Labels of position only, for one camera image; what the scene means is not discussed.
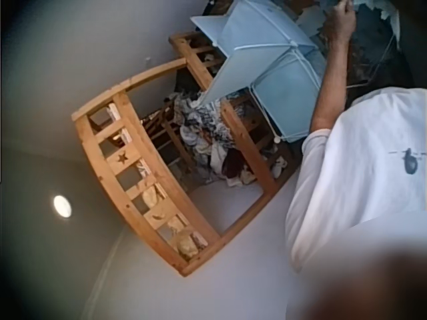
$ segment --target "gray wall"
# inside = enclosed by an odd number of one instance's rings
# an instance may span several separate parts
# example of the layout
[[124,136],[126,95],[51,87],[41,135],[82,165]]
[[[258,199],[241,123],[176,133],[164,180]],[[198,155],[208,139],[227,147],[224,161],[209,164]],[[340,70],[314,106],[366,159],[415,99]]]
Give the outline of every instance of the gray wall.
[[[207,0],[32,0],[2,35],[3,143],[84,159],[71,114],[146,69],[177,57],[167,38],[194,30]],[[161,107],[174,74],[133,95],[137,110]]]
[[[36,319],[78,319],[124,222],[86,163],[3,149],[2,260]],[[58,216],[52,198],[73,207]]]

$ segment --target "round light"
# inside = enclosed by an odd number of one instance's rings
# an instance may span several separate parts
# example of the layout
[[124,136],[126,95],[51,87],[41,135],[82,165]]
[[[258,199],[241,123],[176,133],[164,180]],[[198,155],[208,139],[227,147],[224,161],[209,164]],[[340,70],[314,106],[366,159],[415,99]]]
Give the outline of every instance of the round light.
[[71,205],[65,197],[62,195],[57,195],[55,198],[53,198],[53,206],[60,216],[64,218],[70,218]]

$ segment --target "person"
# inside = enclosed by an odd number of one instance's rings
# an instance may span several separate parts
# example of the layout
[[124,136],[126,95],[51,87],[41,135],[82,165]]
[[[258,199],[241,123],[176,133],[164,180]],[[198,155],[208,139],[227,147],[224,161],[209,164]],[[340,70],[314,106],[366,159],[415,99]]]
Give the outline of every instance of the person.
[[290,259],[301,271],[325,243],[373,218],[426,209],[427,90],[389,87],[344,111],[356,15],[341,0],[328,17],[329,53],[286,217]]

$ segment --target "white cloth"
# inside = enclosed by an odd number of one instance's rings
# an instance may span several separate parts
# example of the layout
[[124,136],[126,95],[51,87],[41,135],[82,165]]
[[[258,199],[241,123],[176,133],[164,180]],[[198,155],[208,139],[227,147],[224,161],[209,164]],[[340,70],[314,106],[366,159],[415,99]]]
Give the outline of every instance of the white cloth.
[[427,90],[381,89],[307,137],[286,217],[295,269],[357,224],[426,209],[426,104]]

